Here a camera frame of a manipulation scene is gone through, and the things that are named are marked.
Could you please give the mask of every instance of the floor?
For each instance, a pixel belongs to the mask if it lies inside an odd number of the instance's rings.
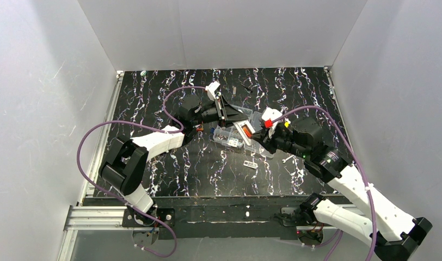
[[[269,68],[181,71],[125,72],[113,118],[163,128],[169,122],[162,101],[181,86],[206,86],[221,83],[220,90],[232,105],[262,112],[266,106],[289,111],[302,105],[317,105],[327,110],[344,130],[333,90],[323,68]],[[243,85],[251,88],[249,92]],[[176,111],[180,98],[201,91],[181,91],[170,99],[167,109]],[[304,111],[290,120],[309,116],[327,129],[326,142],[344,150],[343,143],[321,113]],[[143,185],[151,196],[251,196],[307,195],[312,192],[331,194],[335,191],[309,175],[299,158],[287,163],[288,154],[277,152],[268,159],[245,150],[233,150],[212,141],[210,128],[187,146],[157,156],[148,163]],[[118,134],[135,137],[146,130],[124,125],[111,127],[108,144]],[[244,160],[258,163],[257,170],[243,166]],[[99,178],[98,184],[111,188]],[[95,191],[96,197],[105,197]]]
[[[168,258],[158,258],[133,247],[131,231],[79,231],[71,261],[180,260],[180,261],[316,261],[324,260],[332,244],[311,250],[278,242],[274,238],[185,238]],[[325,230],[324,240],[335,231]],[[173,248],[172,240],[158,240],[151,246],[160,253]],[[369,248],[358,239],[343,235],[330,260],[365,260]]]

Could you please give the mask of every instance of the orange component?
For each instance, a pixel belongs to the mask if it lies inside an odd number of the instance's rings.
[[[242,126],[242,130],[243,132],[245,132],[248,138],[251,138],[253,136],[247,125]]]

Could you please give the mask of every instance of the metal wrench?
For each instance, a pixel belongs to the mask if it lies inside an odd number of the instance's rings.
[[[293,157],[294,157],[294,155],[291,155],[290,157],[288,157],[288,158],[286,158],[286,159],[283,159],[283,160],[282,160],[282,163],[287,162],[287,160],[289,160],[289,159],[291,159],[291,158],[293,158]]]

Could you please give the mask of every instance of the metal frame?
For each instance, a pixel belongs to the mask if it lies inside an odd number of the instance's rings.
[[[104,121],[110,121],[113,119],[115,107],[117,105],[118,96],[121,89],[121,84],[123,82],[123,71],[117,71],[117,83],[115,84],[114,91],[112,93],[112,97],[110,98],[109,107],[107,108],[106,116],[104,117]],[[105,125],[101,127],[101,133],[99,135],[99,139],[97,140],[96,149],[94,151],[94,155],[92,157],[91,163],[88,167],[88,177],[91,178],[94,182],[97,182],[97,174],[99,170],[99,166],[102,162],[102,157],[104,156],[104,150],[106,149],[107,144],[107,136],[111,129],[111,125]],[[94,195],[94,186],[89,184],[87,181],[83,184],[82,192],[80,194],[80,199],[78,200],[80,206],[83,204],[83,199],[85,197],[92,197]]]
[[[58,261],[69,261],[80,230],[150,231],[150,227],[122,227],[126,207],[70,207],[64,227]]]

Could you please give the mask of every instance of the wire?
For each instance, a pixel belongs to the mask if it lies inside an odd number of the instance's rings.
[[[317,230],[316,232],[320,232],[323,229],[323,223],[321,224],[321,228],[319,228],[319,230]]]
[[[302,106],[302,107],[298,107],[296,109],[289,111],[288,113],[278,117],[277,119],[273,120],[272,122],[273,123],[278,122],[278,121],[282,120],[283,118],[288,117],[291,114],[294,114],[298,111],[305,110],[305,109],[315,109],[315,110],[321,111],[327,117],[327,120],[332,123],[332,125],[336,129],[336,132],[341,137],[341,139],[345,143],[345,146],[348,148],[351,156],[353,157],[354,162],[356,163],[356,165],[360,171],[360,175],[362,176],[362,181],[364,182],[365,187],[366,188],[369,187],[367,175],[365,175],[365,171],[364,171],[364,168],[362,167],[362,164],[360,163],[359,159],[355,155],[354,151],[352,150],[351,146],[349,145],[348,141],[346,140],[345,136],[343,135],[343,132],[341,132],[340,128],[336,124],[335,120],[333,120],[332,117],[330,116],[330,114],[328,112],[326,112],[324,109],[322,109],[318,106],[313,106],[313,105]],[[367,254],[367,257],[365,258],[365,261],[369,261],[372,258],[373,254],[374,254],[374,250],[375,250],[375,244],[377,242],[376,213],[375,213],[375,207],[373,205],[373,197],[372,197],[372,193],[370,192],[370,189],[367,190],[367,196],[369,198],[369,205],[370,205],[370,212],[371,212],[371,219],[372,219],[372,244],[370,245],[370,250],[369,250],[369,253]]]
[[[205,89],[205,87],[199,87],[199,86],[185,86],[185,87],[179,87],[179,88],[173,90],[172,92],[170,92],[170,93],[165,97],[165,99],[163,100],[163,104],[162,104],[162,106],[163,106],[163,111],[165,112],[166,115],[168,115],[168,117],[170,117],[170,119],[174,120],[176,123],[178,123],[178,124],[181,126],[179,130],[176,130],[176,131],[175,131],[175,130],[171,130],[171,131],[168,131],[168,132],[167,132],[167,131],[165,131],[165,130],[163,131],[163,130],[161,130],[161,129],[152,128],[152,127],[149,127],[149,126],[146,126],[146,125],[141,125],[141,124],[134,123],[134,122],[114,120],[114,121],[106,121],[106,122],[103,122],[103,123],[99,123],[98,125],[96,125],[96,126],[94,126],[93,128],[91,128],[89,131],[87,131],[87,132],[85,133],[85,136],[83,136],[82,140],[80,141],[80,144],[78,145],[78,149],[77,149],[77,166],[78,166],[78,170],[80,170],[80,173],[82,174],[82,176],[83,176],[83,177],[84,177],[84,178],[85,178],[85,179],[86,179],[91,185],[93,185],[95,188],[97,188],[99,191],[105,193],[105,194],[108,195],[108,196],[115,197],[116,199],[120,200],[121,202],[123,202],[123,203],[125,203],[125,204],[129,204],[129,203],[126,202],[123,198],[121,198],[120,196],[116,195],[115,193],[110,192],[110,191],[108,191],[108,190],[102,188],[101,186],[97,185],[94,181],[92,181],[92,180],[88,177],[88,175],[85,173],[85,171],[83,171],[82,164],[80,163],[80,152],[81,152],[81,150],[82,150],[82,146],[83,146],[83,144],[85,143],[85,140],[87,139],[87,137],[88,137],[88,136],[89,136],[89,135],[90,135],[95,129],[97,129],[97,128],[99,128],[99,127],[102,127],[102,126],[104,126],[104,125],[107,125],[107,124],[112,124],[112,123],[127,124],[127,125],[131,125],[131,126],[136,126],[136,127],[140,127],[140,128],[148,129],[148,130],[153,131],[153,132],[161,132],[161,133],[179,133],[179,132],[182,132],[182,130],[184,129],[184,126],[182,125],[182,123],[181,123],[178,119],[174,118],[173,116],[171,116],[171,115],[168,113],[168,111],[167,111],[167,109],[166,109],[166,107],[165,107],[165,104],[166,104],[168,98],[169,98],[173,93],[175,93],[175,92],[177,92],[177,91],[179,91],[179,90],[182,90],[182,89],[192,89],[192,88],[194,88],[194,89]],[[173,238],[174,238],[174,240],[175,240],[175,246],[173,247],[173,250],[172,250],[170,253],[168,253],[168,254],[161,254],[161,253],[159,253],[159,252],[156,252],[156,251],[154,251],[154,250],[152,250],[152,249],[150,249],[150,248],[144,247],[144,246],[142,246],[142,245],[139,245],[139,247],[141,247],[143,250],[147,250],[147,251],[151,252],[152,254],[154,254],[154,255],[156,255],[156,256],[159,256],[159,257],[169,257],[169,256],[171,256],[171,255],[176,251],[176,248],[177,248],[177,238],[176,238],[176,234],[175,234],[175,232],[173,231],[173,229],[172,229],[171,227],[169,227],[166,223],[164,223],[163,221],[161,221],[160,219],[157,219],[157,218],[155,218],[155,217],[153,217],[153,216],[151,216],[151,215],[148,215],[148,214],[142,212],[140,209],[135,208],[134,206],[131,206],[131,207],[132,207],[136,212],[138,212],[139,214],[141,214],[142,216],[145,216],[145,217],[148,218],[148,219],[152,219],[152,220],[158,222],[159,224],[161,224],[162,226],[164,226],[166,229],[168,229],[168,231],[171,233],[171,235],[173,236]]]
[[[338,245],[338,243],[340,242],[342,237],[343,237],[343,231],[340,231],[340,235],[338,236],[338,239],[335,241],[335,244],[333,244],[333,246],[331,247],[330,251],[328,251],[328,253],[325,256],[325,258],[323,259],[323,261],[328,261],[328,259],[332,255],[333,251],[335,251],[336,246]]]

